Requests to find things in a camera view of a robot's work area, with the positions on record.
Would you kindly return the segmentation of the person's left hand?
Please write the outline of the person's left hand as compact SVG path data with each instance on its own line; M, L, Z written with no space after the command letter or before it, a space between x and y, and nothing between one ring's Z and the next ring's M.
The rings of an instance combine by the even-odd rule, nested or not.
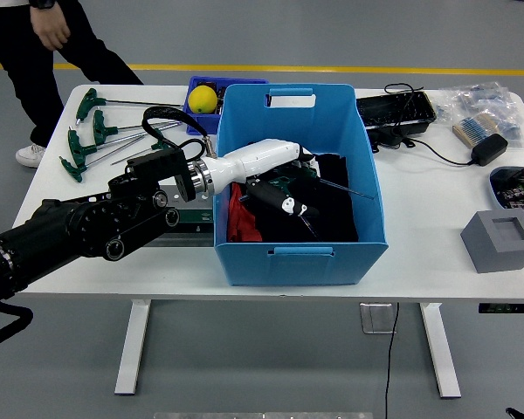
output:
M30 16L32 29L47 50L60 50L68 42L71 31L58 3L49 9L31 6Z

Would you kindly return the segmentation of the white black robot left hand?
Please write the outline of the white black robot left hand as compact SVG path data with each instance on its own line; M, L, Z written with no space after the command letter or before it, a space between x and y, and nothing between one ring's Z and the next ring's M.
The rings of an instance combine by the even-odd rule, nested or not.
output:
M223 157L201 158L196 167L201 175L201 186L209 195L221 193L229 184L243 183L247 193L262 203L289 216L316 217L320 212L294 199L279 187L258 179L283 164L292 161L318 164L313 154L300 144L278 139L264 139L236 149Z

